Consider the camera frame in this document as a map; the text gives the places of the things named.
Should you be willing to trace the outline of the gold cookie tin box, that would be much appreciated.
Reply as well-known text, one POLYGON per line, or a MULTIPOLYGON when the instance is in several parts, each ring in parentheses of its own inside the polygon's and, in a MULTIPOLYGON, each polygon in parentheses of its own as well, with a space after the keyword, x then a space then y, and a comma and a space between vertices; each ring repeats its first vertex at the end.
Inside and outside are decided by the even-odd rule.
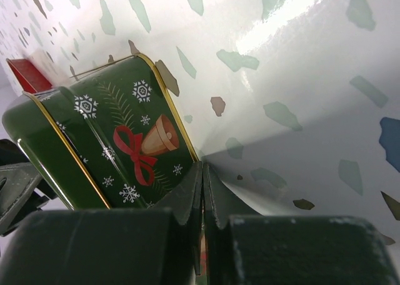
POLYGON ((144 54, 38 99, 74 176, 57 182, 74 208, 149 208, 197 159, 160 70, 144 54))

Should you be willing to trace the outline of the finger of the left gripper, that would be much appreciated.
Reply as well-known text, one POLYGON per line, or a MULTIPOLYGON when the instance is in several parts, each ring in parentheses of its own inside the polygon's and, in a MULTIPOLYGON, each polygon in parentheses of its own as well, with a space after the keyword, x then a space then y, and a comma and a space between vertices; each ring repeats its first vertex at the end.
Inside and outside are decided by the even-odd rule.
POLYGON ((33 212, 41 211, 57 194, 24 153, 1 140, 1 236, 12 233, 33 212))

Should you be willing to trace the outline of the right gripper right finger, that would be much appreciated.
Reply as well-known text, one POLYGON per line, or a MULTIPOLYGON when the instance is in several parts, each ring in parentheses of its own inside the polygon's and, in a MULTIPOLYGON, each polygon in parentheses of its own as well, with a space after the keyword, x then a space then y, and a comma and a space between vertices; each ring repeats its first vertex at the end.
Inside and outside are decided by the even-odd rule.
POLYGON ((352 216, 263 216, 203 166, 209 284, 398 284, 378 230, 352 216))

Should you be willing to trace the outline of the gold tin lid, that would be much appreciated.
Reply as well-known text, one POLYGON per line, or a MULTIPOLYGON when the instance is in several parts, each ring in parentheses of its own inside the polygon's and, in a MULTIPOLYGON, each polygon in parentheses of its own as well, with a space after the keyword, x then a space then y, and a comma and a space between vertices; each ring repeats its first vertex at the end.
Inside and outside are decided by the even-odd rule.
POLYGON ((111 203, 37 96, 25 92, 2 115, 18 148, 70 209, 110 209, 111 203))

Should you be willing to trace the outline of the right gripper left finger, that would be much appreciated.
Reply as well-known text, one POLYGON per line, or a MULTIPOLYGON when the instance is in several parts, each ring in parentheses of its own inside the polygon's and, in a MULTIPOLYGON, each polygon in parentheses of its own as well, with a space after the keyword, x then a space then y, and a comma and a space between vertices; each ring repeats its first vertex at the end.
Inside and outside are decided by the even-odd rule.
POLYGON ((203 165, 147 209, 43 211, 18 227, 2 284, 194 284, 203 165))

